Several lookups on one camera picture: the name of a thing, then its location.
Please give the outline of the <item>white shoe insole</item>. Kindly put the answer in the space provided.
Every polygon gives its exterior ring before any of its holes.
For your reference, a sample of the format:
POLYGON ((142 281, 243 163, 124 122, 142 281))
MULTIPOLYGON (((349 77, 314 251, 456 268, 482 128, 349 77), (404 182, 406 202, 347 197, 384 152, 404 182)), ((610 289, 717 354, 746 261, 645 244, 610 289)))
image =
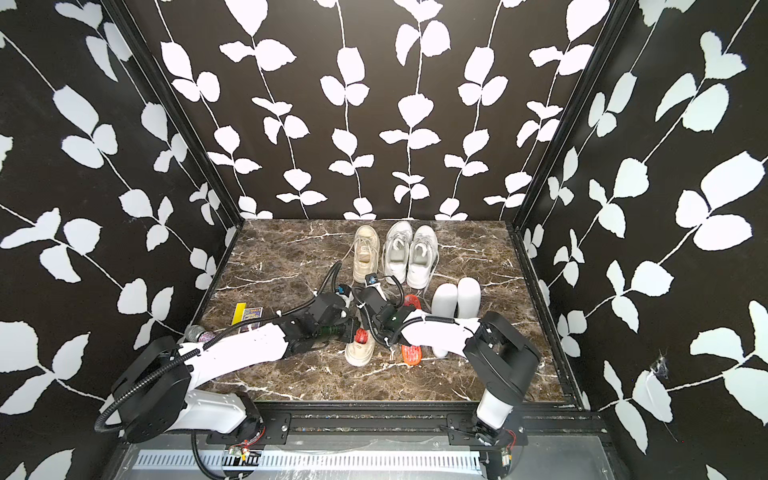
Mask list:
POLYGON ((431 302, 433 316, 454 318, 458 301, 458 287, 444 283, 437 287, 431 302))
POLYGON ((481 304, 481 286, 475 278, 462 278, 457 284, 457 317, 477 318, 481 304))

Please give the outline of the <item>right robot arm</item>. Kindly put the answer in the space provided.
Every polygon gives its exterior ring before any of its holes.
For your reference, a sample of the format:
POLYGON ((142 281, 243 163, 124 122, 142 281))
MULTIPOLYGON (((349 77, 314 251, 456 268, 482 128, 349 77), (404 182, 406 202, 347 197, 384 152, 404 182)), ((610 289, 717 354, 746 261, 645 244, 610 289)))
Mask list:
POLYGON ((487 447, 521 444, 514 411, 541 361, 538 349, 510 321, 488 311, 479 318, 434 315, 387 298, 377 282, 352 289, 364 328, 385 347, 436 348, 465 358, 484 386, 473 424, 456 430, 487 447))

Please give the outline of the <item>white sneaker one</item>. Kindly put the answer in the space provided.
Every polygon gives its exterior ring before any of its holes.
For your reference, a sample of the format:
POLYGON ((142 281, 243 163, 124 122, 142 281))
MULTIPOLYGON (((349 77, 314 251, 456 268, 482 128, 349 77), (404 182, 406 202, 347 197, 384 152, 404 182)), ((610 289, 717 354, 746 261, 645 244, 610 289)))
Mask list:
POLYGON ((425 289, 439 258, 438 240, 429 225, 420 226, 410 244, 406 282, 412 289, 425 289))
POLYGON ((408 221, 396 222, 387 232, 383 248, 383 269, 388 281, 404 284, 413 240, 413 228, 408 221))

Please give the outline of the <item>red fuzzy insole orange trim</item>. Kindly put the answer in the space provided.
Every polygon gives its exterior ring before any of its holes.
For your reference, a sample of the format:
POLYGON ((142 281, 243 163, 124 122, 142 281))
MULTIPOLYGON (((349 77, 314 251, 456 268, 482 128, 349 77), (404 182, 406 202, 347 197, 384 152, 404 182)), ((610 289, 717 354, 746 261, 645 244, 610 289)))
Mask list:
MULTIPOLYGON (((421 308, 421 302, 415 295, 409 294, 405 296, 404 305, 414 307, 415 309, 421 308)), ((403 361, 408 366, 417 366, 422 361, 422 349, 420 346, 401 346, 401 354, 403 361)))

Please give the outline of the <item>beige sneaker one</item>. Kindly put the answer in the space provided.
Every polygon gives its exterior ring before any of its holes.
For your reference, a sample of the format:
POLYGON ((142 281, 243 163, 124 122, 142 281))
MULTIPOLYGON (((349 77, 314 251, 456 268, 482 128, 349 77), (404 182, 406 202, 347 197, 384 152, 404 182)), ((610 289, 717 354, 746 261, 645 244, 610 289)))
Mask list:
POLYGON ((368 275, 378 271, 380 241, 375 229, 370 225, 360 226, 355 232, 352 249, 353 280, 365 283, 368 275))
POLYGON ((353 304, 355 305, 356 313, 355 321, 353 322, 354 331, 352 332, 352 340, 345 347, 345 358, 350 365, 362 367, 367 365, 372 359, 376 340, 373 333, 372 322, 366 307, 357 300, 354 300, 353 304), (358 328, 363 328, 369 334, 368 342, 364 345, 354 341, 355 333, 358 328))

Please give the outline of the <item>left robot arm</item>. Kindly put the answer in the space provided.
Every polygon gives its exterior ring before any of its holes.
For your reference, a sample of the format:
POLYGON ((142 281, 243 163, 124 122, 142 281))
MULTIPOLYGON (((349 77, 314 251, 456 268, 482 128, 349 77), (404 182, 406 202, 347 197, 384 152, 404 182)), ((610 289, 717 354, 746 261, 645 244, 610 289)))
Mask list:
POLYGON ((218 333, 202 331, 189 342, 170 336, 150 342, 113 384, 95 432, 122 433, 129 443, 187 434, 198 470, 209 479, 224 478, 203 463, 199 435, 249 455, 267 426, 247 395, 203 391, 201 385, 307 353, 322 339, 353 340, 359 324, 349 312, 353 292, 337 280, 341 267, 335 262, 315 296, 278 315, 242 320, 218 333))

